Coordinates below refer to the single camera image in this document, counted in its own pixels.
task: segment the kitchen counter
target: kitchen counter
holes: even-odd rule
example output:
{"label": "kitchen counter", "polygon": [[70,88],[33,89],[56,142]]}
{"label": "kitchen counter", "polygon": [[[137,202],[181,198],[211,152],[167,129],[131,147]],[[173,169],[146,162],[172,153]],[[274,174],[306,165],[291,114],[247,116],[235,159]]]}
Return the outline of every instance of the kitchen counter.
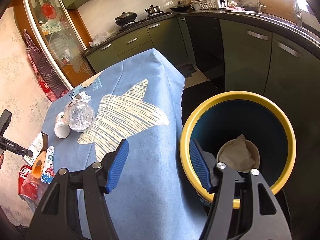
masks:
{"label": "kitchen counter", "polygon": [[141,27],[147,26],[152,23],[156,23],[165,19],[172,17],[214,17],[218,19],[225,19],[235,22],[240,22],[248,25],[252,25],[273,33],[277,33],[283,37],[290,39],[291,41],[299,44],[314,56],[320,59],[320,38],[308,31],[305,28],[299,27],[294,23],[287,21],[285,19],[257,12],[250,11],[225,11],[225,10],[197,10],[197,11],[187,11],[184,13],[168,14],[161,17],[154,18],[152,20],[145,21],[134,25],[133,27],[122,31],[105,42],[94,48],[88,48],[83,52],[83,56],[87,56],[94,52],[98,48],[106,45],[107,43],[127,34]]}
{"label": "kitchen counter", "polygon": [[144,27],[144,26],[147,26],[147,25],[149,25],[149,24],[153,24],[153,23],[156,23],[156,22],[165,20],[165,19],[172,18],[172,17],[174,17],[174,14],[166,14],[166,15],[163,15],[163,16],[159,16],[159,17],[153,18],[153,19],[151,19],[151,20],[147,20],[147,21],[145,21],[145,22],[143,22],[143,23],[138,23],[138,24],[136,24],[136,25],[134,25],[134,26],[132,26],[132,27],[130,27],[130,28],[124,30],[124,31],[121,31],[121,32],[117,33],[116,35],[110,37],[109,39],[107,39],[107,40],[104,41],[103,43],[99,44],[98,46],[95,46],[95,47],[93,47],[93,48],[88,48],[88,49],[86,49],[86,50],[82,53],[82,55],[83,55],[84,57],[86,57],[86,56],[88,56],[89,54],[91,54],[92,52],[94,52],[95,50],[101,48],[102,46],[108,44],[108,43],[111,42],[111,41],[114,41],[114,40],[117,39],[117,38],[120,38],[120,37],[123,36],[123,35],[126,35],[126,34],[132,32],[132,31],[135,31],[135,30],[137,30],[137,29],[139,29],[139,28],[142,28],[142,27]]}

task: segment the star pattern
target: star pattern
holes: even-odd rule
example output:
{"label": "star pattern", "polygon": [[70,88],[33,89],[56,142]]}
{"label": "star pattern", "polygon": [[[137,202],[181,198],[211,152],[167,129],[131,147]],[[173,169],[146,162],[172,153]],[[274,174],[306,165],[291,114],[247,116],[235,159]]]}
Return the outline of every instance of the star pattern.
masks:
{"label": "star pattern", "polygon": [[143,102],[148,86],[144,79],[121,96],[102,97],[92,127],[78,139],[79,144],[95,143],[97,161],[115,151],[122,138],[156,125],[168,125],[166,114],[157,106]]}

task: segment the blue tablecloth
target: blue tablecloth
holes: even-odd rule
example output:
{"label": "blue tablecloth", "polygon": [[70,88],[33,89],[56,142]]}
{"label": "blue tablecloth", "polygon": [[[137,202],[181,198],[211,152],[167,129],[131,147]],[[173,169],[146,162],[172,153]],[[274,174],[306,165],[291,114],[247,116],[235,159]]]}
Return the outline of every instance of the blue tablecloth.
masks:
{"label": "blue tablecloth", "polygon": [[[83,170],[127,138],[129,155],[119,183],[105,195],[120,240],[193,240],[201,234],[207,215],[179,156],[183,87],[184,77],[151,49],[76,87],[52,103],[46,115],[43,131],[55,148],[55,172],[62,167]],[[57,138],[53,130],[57,114],[82,91],[92,97],[94,126]],[[78,200],[83,235],[91,238],[82,190]]]}

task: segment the red decoration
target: red decoration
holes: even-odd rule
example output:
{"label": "red decoration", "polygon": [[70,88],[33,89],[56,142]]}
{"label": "red decoration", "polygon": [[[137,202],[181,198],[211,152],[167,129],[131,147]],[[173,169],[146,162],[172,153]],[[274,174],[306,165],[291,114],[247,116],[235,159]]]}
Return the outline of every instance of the red decoration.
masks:
{"label": "red decoration", "polygon": [[55,8],[49,3],[44,3],[42,5],[42,11],[44,15],[49,19],[54,19],[55,17],[57,17]]}

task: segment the kettle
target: kettle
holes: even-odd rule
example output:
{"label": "kettle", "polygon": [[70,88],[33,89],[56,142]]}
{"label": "kettle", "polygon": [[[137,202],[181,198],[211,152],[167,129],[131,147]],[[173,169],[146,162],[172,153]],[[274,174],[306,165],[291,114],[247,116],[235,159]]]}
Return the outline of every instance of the kettle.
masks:
{"label": "kettle", "polygon": [[159,13],[160,8],[159,6],[153,7],[153,5],[150,5],[150,8],[146,8],[145,11],[148,12],[149,15],[151,15],[153,13]]}

